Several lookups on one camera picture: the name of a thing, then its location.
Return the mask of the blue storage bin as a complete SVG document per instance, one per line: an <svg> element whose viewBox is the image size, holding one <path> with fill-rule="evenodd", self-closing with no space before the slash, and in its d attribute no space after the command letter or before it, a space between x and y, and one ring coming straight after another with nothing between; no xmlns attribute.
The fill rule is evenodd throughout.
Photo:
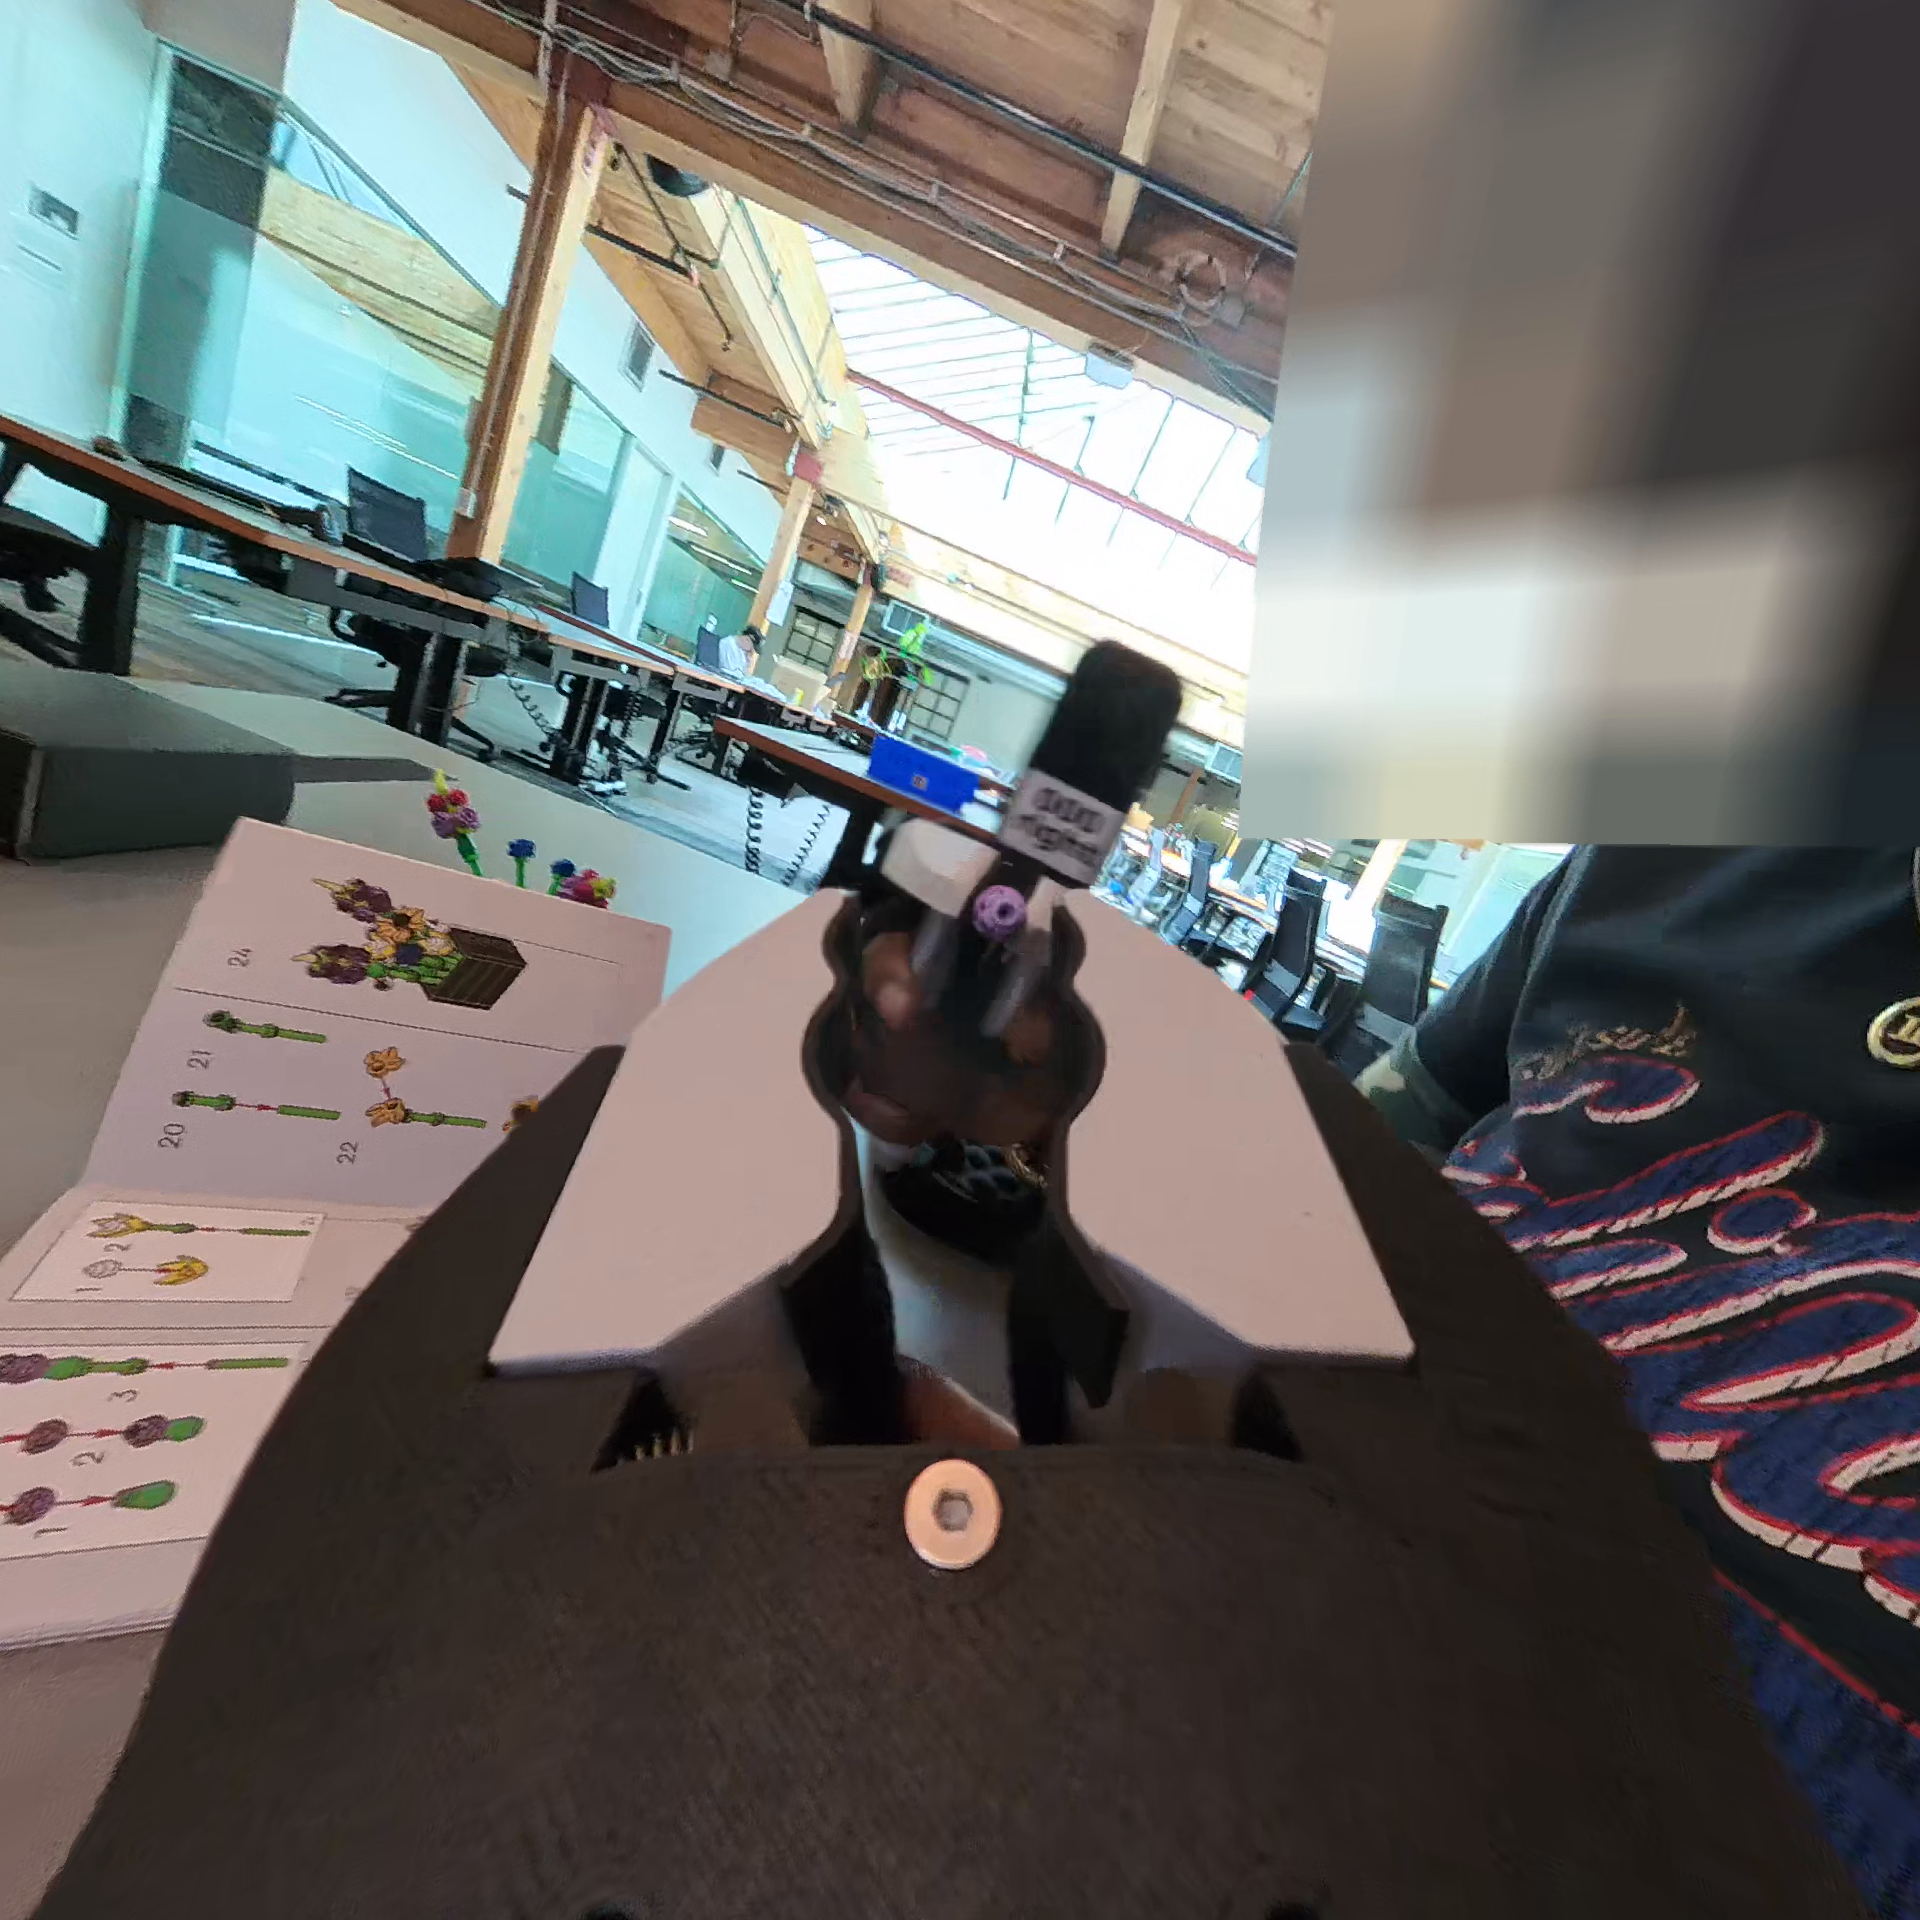
<svg viewBox="0 0 1920 1920"><path fill-rule="evenodd" d="M1012 787L976 760L893 735L873 740L866 777L888 799L936 815L960 817L976 807L998 812L1012 796Z"/></svg>

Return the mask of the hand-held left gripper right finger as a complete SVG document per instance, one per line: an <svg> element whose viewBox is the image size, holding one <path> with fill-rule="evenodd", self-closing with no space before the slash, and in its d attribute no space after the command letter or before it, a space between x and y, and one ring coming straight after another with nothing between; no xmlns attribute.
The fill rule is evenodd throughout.
<svg viewBox="0 0 1920 1920"><path fill-rule="evenodd" d="M1020 1253L1020 1435L1226 1414L1268 1371L1405 1372L1416 1342L1287 1043L1116 909L1061 903L1071 1094Z"/></svg>

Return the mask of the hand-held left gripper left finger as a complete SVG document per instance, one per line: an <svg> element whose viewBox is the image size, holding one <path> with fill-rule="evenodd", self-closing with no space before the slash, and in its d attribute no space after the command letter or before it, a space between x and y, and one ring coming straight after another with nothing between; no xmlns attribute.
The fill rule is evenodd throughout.
<svg viewBox="0 0 1920 1920"><path fill-rule="evenodd" d="M878 1245L844 1109L861 900L822 889L632 1033L492 1337L501 1382L718 1388L878 1435Z"/></svg>

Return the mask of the black office chair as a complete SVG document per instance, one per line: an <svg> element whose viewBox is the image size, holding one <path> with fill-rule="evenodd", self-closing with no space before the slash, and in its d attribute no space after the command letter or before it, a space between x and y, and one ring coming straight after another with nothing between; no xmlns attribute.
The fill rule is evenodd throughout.
<svg viewBox="0 0 1920 1920"><path fill-rule="evenodd" d="M1328 883L1324 876L1295 871L1287 876L1276 926L1251 963L1241 996L1276 1029L1287 1023L1316 1035L1323 1017L1313 1006L1313 986L1321 969L1318 938L1324 923Z"/></svg>
<svg viewBox="0 0 1920 1920"><path fill-rule="evenodd" d="M1326 1045L1330 1063L1351 1079L1405 1043L1429 1012L1433 972L1450 909L1383 892L1356 998Z"/></svg>

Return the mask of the flat black box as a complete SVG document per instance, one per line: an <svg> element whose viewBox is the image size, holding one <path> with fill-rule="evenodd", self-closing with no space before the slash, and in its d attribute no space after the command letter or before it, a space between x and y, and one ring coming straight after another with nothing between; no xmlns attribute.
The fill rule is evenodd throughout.
<svg viewBox="0 0 1920 1920"><path fill-rule="evenodd" d="M282 824L297 793L293 753L182 712L106 733L42 719L2 742L8 861L219 850L239 822Z"/></svg>

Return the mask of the grey background desk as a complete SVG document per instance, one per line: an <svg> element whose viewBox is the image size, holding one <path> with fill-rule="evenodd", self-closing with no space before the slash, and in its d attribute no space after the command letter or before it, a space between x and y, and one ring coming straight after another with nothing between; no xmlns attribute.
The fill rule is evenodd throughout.
<svg viewBox="0 0 1920 1920"><path fill-rule="evenodd" d="M929 821L979 842L991 842L998 832L998 821L984 805L970 802L955 812L885 787L870 778L869 757L828 746L813 735L723 716L714 722L714 737L747 751L741 775L748 787L769 794L794 791L849 817L828 854L824 889L852 889L870 864L877 834L901 819Z"/></svg>

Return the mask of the LEGO flower bouquet in pot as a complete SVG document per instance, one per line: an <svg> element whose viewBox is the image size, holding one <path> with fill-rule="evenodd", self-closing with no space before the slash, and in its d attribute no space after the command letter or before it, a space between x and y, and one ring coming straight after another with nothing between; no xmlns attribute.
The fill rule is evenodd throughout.
<svg viewBox="0 0 1920 1920"><path fill-rule="evenodd" d="M453 846L459 862L473 878L488 878L482 850L482 817L467 787L453 780L445 770L436 770L425 796L428 824L436 840ZM507 878L521 892L534 890L542 878L542 890L548 899L588 904L592 909L612 909L618 894L618 881L612 874L592 866L581 866L568 859L552 861L539 874L539 842L530 836L513 836L503 844Z"/></svg>

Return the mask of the person's right hand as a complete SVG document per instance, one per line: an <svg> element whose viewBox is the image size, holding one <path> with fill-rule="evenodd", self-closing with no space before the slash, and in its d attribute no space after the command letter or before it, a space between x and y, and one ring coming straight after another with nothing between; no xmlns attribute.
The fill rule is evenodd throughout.
<svg viewBox="0 0 1920 1920"><path fill-rule="evenodd" d="M1072 992L1065 958L998 1033L993 995L915 970L919 903L843 892L824 936L828 998L807 1035L807 1075L828 1114L869 1139L920 1148L969 1142L1048 1157L1097 1093L1107 1045Z"/></svg>

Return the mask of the wooden background desk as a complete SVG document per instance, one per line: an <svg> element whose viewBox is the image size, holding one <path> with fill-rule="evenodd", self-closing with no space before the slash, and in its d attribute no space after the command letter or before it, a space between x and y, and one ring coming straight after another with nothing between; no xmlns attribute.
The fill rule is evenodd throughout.
<svg viewBox="0 0 1920 1920"><path fill-rule="evenodd" d="M202 484L159 473L104 443L83 443L8 414L2 418L2 446L7 492L35 473L104 512L100 539L83 543L74 557L84 597L73 639L4 610L7 639L37 661L129 679L149 535L155 529L192 532L221 543L237 570L262 565L267 587L276 594L398 637L401 661L385 706L387 722L434 748L445 748L456 731L456 697L482 655L498 656L510 679L584 684L559 737L555 778L568 784L582 778L611 690L659 684L663 710L638 767L647 780L660 780L672 728L698 684L688 661L559 613L422 580Z"/></svg>

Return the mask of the instruction booklet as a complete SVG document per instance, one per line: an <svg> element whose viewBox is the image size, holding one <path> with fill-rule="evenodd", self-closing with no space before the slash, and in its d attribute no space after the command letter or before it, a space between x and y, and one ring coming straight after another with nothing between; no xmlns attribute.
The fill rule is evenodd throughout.
<svg viewBox="0 0 1920 1920"><path fill-rule="evenodd" d="M83 1177L4 1258L4 1650L171 1621L328 1334L669 954L607 907L233 831Z"/></svg>

